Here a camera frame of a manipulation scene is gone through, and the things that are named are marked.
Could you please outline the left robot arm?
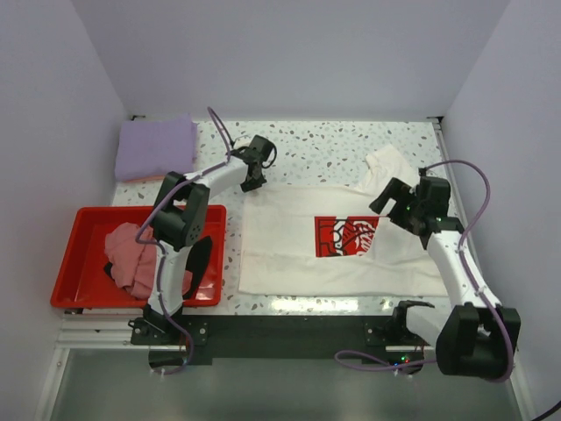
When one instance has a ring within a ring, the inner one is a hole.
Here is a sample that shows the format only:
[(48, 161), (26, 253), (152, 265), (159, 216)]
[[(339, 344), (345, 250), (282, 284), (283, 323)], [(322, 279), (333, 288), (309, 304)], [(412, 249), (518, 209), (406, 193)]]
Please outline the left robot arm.
[(266, 183), (263, 171), (272, 166), (277, 147), (256, 135), (247, 146), (229, 149), (222, 161), (192, 173), (168, 173), (153, 210), (141, 225), (136, 241), (156, 247), (153, 289), (134, 335), (172, 344), (186, 331), (179, 316), (188, 256), (199, 242), (209, 200), (239, 186), (248, 192)]

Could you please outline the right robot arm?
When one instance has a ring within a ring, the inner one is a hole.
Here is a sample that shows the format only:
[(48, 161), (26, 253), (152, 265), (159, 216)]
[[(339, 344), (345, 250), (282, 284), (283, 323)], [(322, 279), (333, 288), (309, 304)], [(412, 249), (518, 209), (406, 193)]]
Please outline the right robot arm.
[(420, 337), (432, 345), (444, 375), (506, 381), (514, 368), (521, 318), (488, 288), (465, 244), (466, 230), (448, 213), (451, 185), (444, 178), (421, 176), (412, 187), (393, 177), (370, 209), (394, 205), (389, 221), (419, 238), (436, 264), (451, 310), (438, 313), (430, 303), (405, 303), (394, 311), (390, 332), (403, 345)]

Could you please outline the white t-shirt red print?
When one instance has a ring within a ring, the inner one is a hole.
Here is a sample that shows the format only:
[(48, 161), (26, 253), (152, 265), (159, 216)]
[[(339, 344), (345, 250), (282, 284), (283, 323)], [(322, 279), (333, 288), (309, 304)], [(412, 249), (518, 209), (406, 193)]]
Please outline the white t-shirt red print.
[(445, 296), (436, 264), (413, 234), (371, 202), (417, 172), (388, 145), (366, 156), (355, 187), (271, 184), (245, 198), (239, 289), (280, 296)]

